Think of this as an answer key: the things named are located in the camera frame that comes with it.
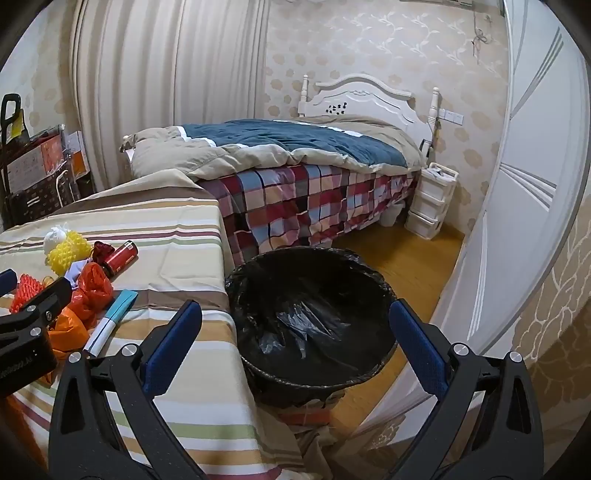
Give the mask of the red foam fruit net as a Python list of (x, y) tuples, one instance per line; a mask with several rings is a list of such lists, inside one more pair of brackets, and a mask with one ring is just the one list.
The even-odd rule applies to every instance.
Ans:
[(22, 274), (19, 278), (16, 292), (14, 293), (9, 311), (18, 313), (31, 299), (42, 292), (43, 284), (28, 274)]

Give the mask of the orange plastic bag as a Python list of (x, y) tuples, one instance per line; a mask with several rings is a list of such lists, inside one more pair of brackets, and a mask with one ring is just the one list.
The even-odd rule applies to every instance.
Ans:
[(65, 307), (57, 317), (55, 323), (49, 328), (49, 340), (57, 366), (50, 373), (40, 378), (45, 386), (50, 386), (60, 371), (63, 363), (69, 355), (80, 351), (89, 340), (89, 330), (95, 324), (95, 316), (92, 315), (81, 320), (69, 307)]

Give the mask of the white plastic bag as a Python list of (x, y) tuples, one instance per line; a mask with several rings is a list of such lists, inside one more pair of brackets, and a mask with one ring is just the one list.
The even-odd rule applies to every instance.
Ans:
[(48, 255), (60, 243), (66, 240), (69, 229), (64, 226), (53, 226), (47, 232), (43, 239), (43, 251)]

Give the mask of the yellow foam fruit net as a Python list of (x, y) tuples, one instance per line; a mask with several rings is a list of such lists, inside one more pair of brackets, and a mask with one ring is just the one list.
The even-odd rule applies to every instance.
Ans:
[(49, 251), (46, 263), (56, 275), (63, 276), (72, 263), (89, 258), (92, 250), (91, 243), (80, 233), (69, 231), (65, 239)]

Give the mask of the red plastic bag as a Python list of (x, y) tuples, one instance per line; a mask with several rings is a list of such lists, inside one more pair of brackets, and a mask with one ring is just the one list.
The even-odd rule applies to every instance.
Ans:
[(113, 300), (113, 287), (103, 268), (95, 263), (87, 263), (77, 279), (68, 308), (82, 324), (92, 328), (99, 313), (103, 312)]

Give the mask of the teal white toothpaste box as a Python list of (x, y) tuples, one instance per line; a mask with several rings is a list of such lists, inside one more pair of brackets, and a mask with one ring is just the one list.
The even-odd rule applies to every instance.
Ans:
[(92, 357), (97, 357), (111, 337), (115, 328), (133, 306), (138, 293), (131, 290), (123, 290), (107, 309), (102, 319), (98, 322), (83, 347), (83, 351)]

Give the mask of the red thread spool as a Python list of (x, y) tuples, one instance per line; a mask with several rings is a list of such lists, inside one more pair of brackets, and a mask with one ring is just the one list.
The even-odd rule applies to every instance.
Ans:
[(106, 257), (102, 266), (107, 277), (114, 278), (134, 262), (137, 257), (137, 246), (133, 241), (127, 240)]

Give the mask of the lavender cloth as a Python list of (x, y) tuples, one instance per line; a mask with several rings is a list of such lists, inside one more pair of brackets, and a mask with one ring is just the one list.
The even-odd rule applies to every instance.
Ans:
[(78, 288), (78, 279), (85, 268), (90, 263), (90, 259), (84, 259), (73, 262), (64, 274), (64, 278), (70, 283), (71, 289), (75, 291)]

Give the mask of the black lined trash bin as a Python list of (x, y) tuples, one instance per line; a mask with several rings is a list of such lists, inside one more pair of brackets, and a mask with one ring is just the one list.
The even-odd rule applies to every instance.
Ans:
[(394, 290), (351, 250), (266, 252), (236, 267), (225, 291), (249, 388), (266, 406), (325, 402), (375, 377), (397, 348)]

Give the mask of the cardboard boxes stack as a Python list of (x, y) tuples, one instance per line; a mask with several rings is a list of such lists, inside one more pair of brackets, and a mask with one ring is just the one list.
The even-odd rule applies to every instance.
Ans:
[[(9, 147), (16, 145), (18, 133), (19, 140), (25, 136), (24, 128), (9, 128)], [(28, 134), (28, 142), (8, 165), (8, 179), (12, 227), (44, 218), (95, 192), (82, 133), (68, 134), (63, 124)]]

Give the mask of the striped table cloth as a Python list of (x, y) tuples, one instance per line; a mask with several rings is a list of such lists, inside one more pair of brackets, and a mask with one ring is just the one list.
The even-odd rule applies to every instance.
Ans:
[(90, 241), (136, 244), (116, 279), (137, 299), (105, 346), (113, 354), (166, 324), (186, 300), (204, 324), (169, 389), (155, 401), (171, 433), (211, 479), (304, 479), (293, 431), (256, 406), (236, 347), (224, 276), (233, 265), (217, 201), (176, 170), (163, 170), (68, 205), (1, 236), (1, 263), (47, 275), (42, 241), (65, 226)]

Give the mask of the small white waste bin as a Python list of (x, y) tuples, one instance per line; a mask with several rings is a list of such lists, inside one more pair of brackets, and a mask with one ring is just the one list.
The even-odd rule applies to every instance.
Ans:
[(405, 209), (404, 202), (394, 203), (387, 207), (380, 216), (379, 223), (383, 227), (392, 227), (397, 222), (398, 217)]

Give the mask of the white plastic drawer unit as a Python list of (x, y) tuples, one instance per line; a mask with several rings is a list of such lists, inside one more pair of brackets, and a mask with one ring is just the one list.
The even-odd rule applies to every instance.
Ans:
[(435, 162), (421, 171), (405, 223), (407, 230), (425, 240), (438, 235), (459, 176), (457, 171)]

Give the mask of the plaid bed sheet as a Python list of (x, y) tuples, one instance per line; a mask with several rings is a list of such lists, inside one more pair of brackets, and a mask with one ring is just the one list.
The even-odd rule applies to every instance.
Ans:
[(197, 182), (218, 201), (236, 266), (277, 248), (327, 246), (404, 204), (415, 183), (414, 173), (377, 176), (305, 164)]

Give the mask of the white wall switch panel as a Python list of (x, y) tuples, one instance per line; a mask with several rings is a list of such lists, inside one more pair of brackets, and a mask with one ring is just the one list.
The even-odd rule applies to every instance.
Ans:
[(441, 121), (447, 121), (449, 123), (453, 123), (459, 126), (462, 126), (464, 124), (464, 116), (462, 114), (445, 108), (439, 109), (438, 118)]

